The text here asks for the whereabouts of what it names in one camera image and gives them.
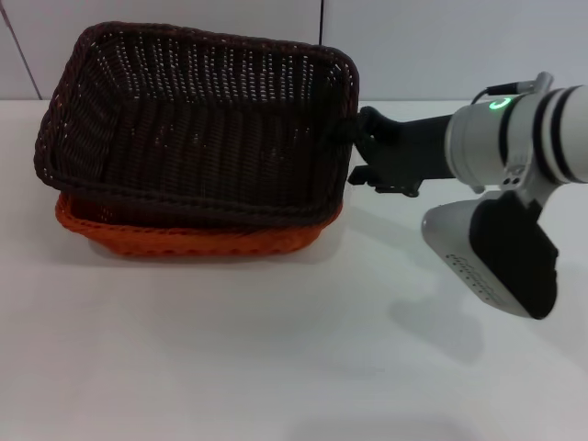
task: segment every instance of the wicker basket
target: wicker basket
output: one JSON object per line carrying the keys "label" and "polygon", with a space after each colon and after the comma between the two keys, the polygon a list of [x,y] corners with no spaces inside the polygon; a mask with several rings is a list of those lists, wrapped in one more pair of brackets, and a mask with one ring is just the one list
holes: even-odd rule
{"label": "wicker basket", "polygon": [[263,255],[290,253],[313,243],[323,225],[272,229],[145,228],[117,225],[111,207],[61,194],[55,216],[66,229],[126,256]]}
{"label": "wicker basket", "polygon": [[75,45],[35,168],[69,195],[168,220],[323,225],[351,153],[329,128],[356,115],[357,94],[334,49],[103,23]]}

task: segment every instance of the white wall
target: white wall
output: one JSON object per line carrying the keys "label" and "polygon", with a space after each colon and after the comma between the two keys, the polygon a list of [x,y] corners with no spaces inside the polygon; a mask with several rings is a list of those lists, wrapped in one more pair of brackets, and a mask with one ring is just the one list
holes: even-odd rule
{"label": "white wall", "polygon": [[0,99],[37,99],[25,64],[0,16]]}
{"label": "white wall", "polygon": [[77,37],[102,21],[170,23],[205,30],[319,40],[321,0],[4,0],[37,86],[51,97]]}
{"label": "white wall", "polygon": [[364,99],[469,98],[541,70],[588,83],[587,18],[585,0],[326,0],[323,41]]}

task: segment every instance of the basket rim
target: basket rim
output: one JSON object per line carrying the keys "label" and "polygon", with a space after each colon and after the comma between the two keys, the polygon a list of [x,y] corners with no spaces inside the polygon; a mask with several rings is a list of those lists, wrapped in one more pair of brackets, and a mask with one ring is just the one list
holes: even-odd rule
{"label": "basket rim", "polygon": [[[143,204],[157,203],[159,207],[170,212],[181,212],[207,217],[219,217],[230,219],[232,214],[235,219],[241,220],[243,214],[255,213],[257,219],[252,216],[252,223],[288,225],[296,223],[298,225],[317,224],[316,215],[324,211],[325,207],[333,210],[340,201],[336,200],[337,195],[343,193],[345,180],[337,185],[337,179],[334,179],[329,186],[328,191],[324,192],[323,198],[314,201],[312,204],[304,206],[259,206],[244,204],[236,201],[219,200],[205,197],[180,196],[174,193],[158,192],[152,190],[139,190],[122,186],[104,184],[87,179],[75,178],[64,175],[53,167],[51,160],[52,148],[55,143],[51,138],[59,130],[59,126],[51,124],[51,121],[61,120],[69,111],[71,93],[74,91],[74,85],[77,84],[77,78],[86,66],[88,57],[92,53],[92,48],[102,36],[108,34],[110,38],[114,33],[151,33],[176,40],[189,40],[193,42],[209,43],[210,45],[221,43],[223,46],[234,48],[246,48],[255,51],[279,51],[280,54],[296,53],[308,54],[315,59],[321,59],[328,62],[342,62],[349,76],[353,78],[354,84],[348,85],[346,91],[346,117],[355,116],[358,107],[357,93],[351,93],[358,90],[358,73],[352,60],[343,52],[321,45],[312,45],[309,43],[299,43],[285,40],[271,40],[257,37],[242,37],[231,34],[215,33],[196,28],[179,27],[166,24],[150,23],[125,23],[118,21],[109,21],[96,24],[87,28],[78,38],[73,54],[65,66],[62,78],[58,83],[49,109],[44,115],[41,124],[39,136],[35,144],[34,164],[37,176],[46,185],[54,187],[64,192],[77,194],[87,198],[99,198],[101,201],[125,201],[127,203],[141,206]],[[337,158],[348,157],[351,153],[351,144],[348,146],[339,146],[340,152]],[[326,221],[329,214],[323,215],[323,219],[318,222]]]}

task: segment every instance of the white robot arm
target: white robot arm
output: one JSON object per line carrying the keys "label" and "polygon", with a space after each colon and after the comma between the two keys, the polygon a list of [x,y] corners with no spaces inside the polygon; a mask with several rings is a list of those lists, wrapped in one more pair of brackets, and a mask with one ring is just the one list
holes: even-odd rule
{"label": "white robot arm", "polygon": [[542,319],[557,297],[558,250],[537,225],[553,191],[588,183],[588,87],[549,91],[552,77],[489,87],[520,94],[454,115],[400,123],[362,109],[349,178],[380,193],[418,196],[424,179],[455,177],[481,198],[429,210],[425,241],[484,302]]}

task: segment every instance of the orange wicker basket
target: orange wicker basket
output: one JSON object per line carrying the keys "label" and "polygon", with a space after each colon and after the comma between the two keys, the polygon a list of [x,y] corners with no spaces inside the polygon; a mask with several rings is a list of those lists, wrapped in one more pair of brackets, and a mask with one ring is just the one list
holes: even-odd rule
{"label": "orange wicker basket", "polygon": [[61,193],[55,216],[66,229],[120,255],[260,255],[291,253],[310,245],[341,211],[339,209],[328,222],[318,226],[239,230],[153,228],[95,221],[104,216],[104,209],[104,206]]}

